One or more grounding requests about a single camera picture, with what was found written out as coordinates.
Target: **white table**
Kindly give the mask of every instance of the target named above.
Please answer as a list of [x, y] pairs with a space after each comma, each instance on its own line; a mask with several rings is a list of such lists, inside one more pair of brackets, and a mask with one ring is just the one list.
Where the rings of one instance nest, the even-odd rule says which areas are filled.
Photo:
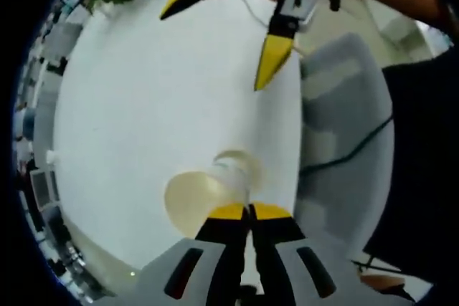
[[[268, 19], [274, 4], [248, 0]], [[72, 52], [57, 105], [62, 210], [135, 269], [181, 238], [169, 179], [242, 149], [266, 172], [255, 197], [293, 210], [301, 141], [298, 55], [253, 92], [266, 29], [240, 0], [206, 0], [167, 21], [166, 0], [96, 14]]]

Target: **chair backrest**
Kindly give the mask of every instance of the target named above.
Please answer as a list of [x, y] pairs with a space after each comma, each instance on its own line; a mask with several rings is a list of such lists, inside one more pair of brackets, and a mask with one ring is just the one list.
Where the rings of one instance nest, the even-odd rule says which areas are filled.
[[[303, 138], [304, 151], [317, 153], [306, 159], [307, 166], [348, 155], [392, 114], [381, 68], [357, 34], [316, 50], [301, 62], [301, 69], [303, 122], [314, 134]], [[364, 248], [389, 193], [393, 147], [389, 123], [348, 163], [300, 181], [295, 218], [306, 236], [324, 230], [346, 243], [351, 256]]]

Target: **black cable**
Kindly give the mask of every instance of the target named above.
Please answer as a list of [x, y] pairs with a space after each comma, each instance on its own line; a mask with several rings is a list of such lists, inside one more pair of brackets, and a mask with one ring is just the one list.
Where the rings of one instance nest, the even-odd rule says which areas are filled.
[[372, 265], [373, 259], [374, 259], [374, 256], [370, 255], [370, 258], [368, 258], [368, 262], [366, 263], [366, 268]]
[[379, 132], [381, 132], [384, 129], [384, 127], [386, 127], [386, 125], [388, 125], [390, 121], [393, 120], [393, 118], [394, 116], [390, 115], [389, 118], [387, 118], [387, 120], [385, 120], [383, 123], [378, 125], [375, 129], [373, 129], [370, 133], [368, 133], [368, 135], [355, 147], [355, 149], [352, 150], [352, 152], [350, 152], [349, 154], [346, 154], [344, 157], [329, 161], [327, 163], [309, 165], [309, 166], [306, 166], [305, 168], [302, 168], [300, 170], [300, 178], [306, 177], [307, 175], [317, 172], [317, 171], [325, 170], [326, 168], [331, 168], [332, 166], [337, 166], [342, 163], [347, 163], [354, 156], [356, 156], [361, 150], [363, 150], [365, 146], [368, 145], [374, 139], [374, 137], [376, 137], [376, 135], [378, 135]]
[[361, 263], [361, 262], [353, 261], [353, 260], [351, 260], [351, 262], [354, 263], [358, 267], [364, 267], [364, 268], [367, 268], [367, 269], [379, 270], [381, 272], [391, 272], [393, 274], [400, 274], [400, 275], [404, 275], [404, 276], [417, 277], [416, 275], [408, 274], [406, 272], [403, 272], [402, 270], [395, 270], [395, 269], [389, 269], [389, 268], [383, 268], [383, 267], [375, 267], [374, 265], [368, 265], [367, 263]]

